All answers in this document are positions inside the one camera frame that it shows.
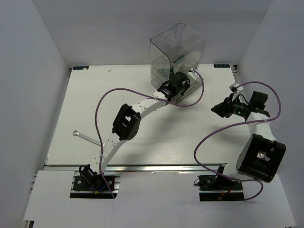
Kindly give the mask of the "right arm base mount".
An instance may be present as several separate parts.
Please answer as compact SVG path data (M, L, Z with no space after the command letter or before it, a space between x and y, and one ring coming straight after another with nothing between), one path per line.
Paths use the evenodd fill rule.
M245 199L241 183L216 174L199 175L193 184L199 188L201 202L243 201Z

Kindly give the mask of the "silver combination wrench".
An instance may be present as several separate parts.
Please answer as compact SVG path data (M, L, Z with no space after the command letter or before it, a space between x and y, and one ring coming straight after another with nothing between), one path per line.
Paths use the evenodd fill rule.
M74 135L74 136L77 136L77 137L80 137L80 138L82 138L82 139L84 139L84 140L86 140L86 141L88 141L88 142L90 142L90 143L93 143L93 144L95 144L95 145L101 146L101 144L100 144L99 141L94 140L94 139L92 139L92 138L90 138L90 137L87 137L87 136L85 136L85 135L79 133L77 130L73 131L73 135Z

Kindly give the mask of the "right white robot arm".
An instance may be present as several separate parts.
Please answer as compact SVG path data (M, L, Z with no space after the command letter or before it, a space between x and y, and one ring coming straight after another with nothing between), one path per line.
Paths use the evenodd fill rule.
M264 110L267 99L267 94L254 91L246 104L230 94L211 108L222 118L235 114L245 119L250 138L238 157L236 172L263 182L272 181L286 151L286 146L278 142L271 132L270 115Z

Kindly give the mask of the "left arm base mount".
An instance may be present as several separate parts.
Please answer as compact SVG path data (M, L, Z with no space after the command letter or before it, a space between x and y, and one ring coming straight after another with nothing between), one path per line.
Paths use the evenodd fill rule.
M93 171L90 165L80 166L74 175L71 199L114 199L118 193L118 176L104 176Z

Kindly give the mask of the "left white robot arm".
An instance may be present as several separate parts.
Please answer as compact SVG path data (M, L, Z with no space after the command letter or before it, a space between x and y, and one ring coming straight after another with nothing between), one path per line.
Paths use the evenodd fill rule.
M97 116L102 100L110 93L106 92L101 97L95 110L95 128L99 138L97 145L100 146L100 152L96 157L97 162L79 167L84 184L91 190L105 184L102 175L107 165L120 147L137 135L141 120L167 104L178 106L177 101L190 92L199 78L194 70L187 73L180 71L172 73L169 80L165 81L152 95L145 95L126 88L112 89L112 92L124 90L141 95L145 99L133 105L123 104L121 106L112 124L110 136L106 142L103 142L98 128Z

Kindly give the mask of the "large green screwdriver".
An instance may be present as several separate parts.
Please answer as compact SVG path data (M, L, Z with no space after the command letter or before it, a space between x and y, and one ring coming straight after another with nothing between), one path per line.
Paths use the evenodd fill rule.
M184 57L185 57L185 55L179 56L179 57L174 61L174 63L177 63L177 62L179 62L179 61L182 61L182 60L184 59Z

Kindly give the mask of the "clear acrylic drawer cabinet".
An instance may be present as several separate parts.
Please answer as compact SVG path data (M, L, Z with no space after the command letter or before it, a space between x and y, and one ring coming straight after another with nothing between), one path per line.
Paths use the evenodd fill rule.
M150 44L151 84L178 104L202 84L195 71L205 39L193 28L179 23L151 37Z

